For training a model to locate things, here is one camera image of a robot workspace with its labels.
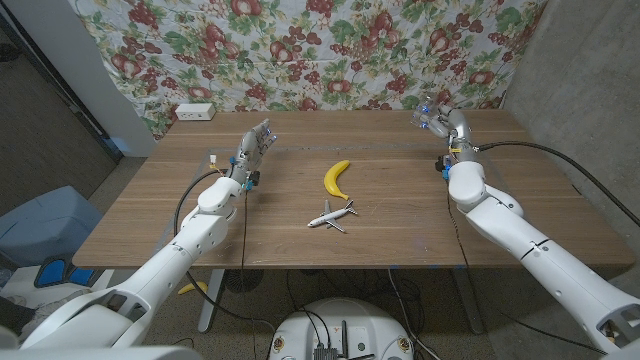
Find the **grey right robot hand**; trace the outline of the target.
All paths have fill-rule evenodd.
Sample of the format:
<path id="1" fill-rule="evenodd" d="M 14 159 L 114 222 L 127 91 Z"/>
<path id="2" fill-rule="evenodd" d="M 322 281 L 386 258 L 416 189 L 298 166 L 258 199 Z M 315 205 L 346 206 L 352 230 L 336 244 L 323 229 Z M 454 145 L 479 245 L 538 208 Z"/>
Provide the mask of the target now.
<path id="1" fill-rule="evenodd" d="M 436 137 L 445 139 L 451 150 L 456 149 L 458 161 L 475 161 L 471 129 L 461 110 L 447 105 L 420 105 L 413 119 L 421 128 L 429 129 Z"/>

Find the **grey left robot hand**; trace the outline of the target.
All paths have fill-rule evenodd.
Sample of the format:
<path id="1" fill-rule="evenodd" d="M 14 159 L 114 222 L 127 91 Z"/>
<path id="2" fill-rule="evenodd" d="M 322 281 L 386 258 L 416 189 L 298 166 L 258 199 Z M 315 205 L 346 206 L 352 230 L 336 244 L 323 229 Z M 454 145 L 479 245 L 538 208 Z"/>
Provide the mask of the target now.
<path id="1" fill-rule="evenodd" d="M 246 132 L 237 148 L 234 162 L 227 177 L 245 184 L 250 175 L 257 171 L 262 157 L 276 141 L 277 136 L 270 130 L 270 119 L 266 118 Z"/>

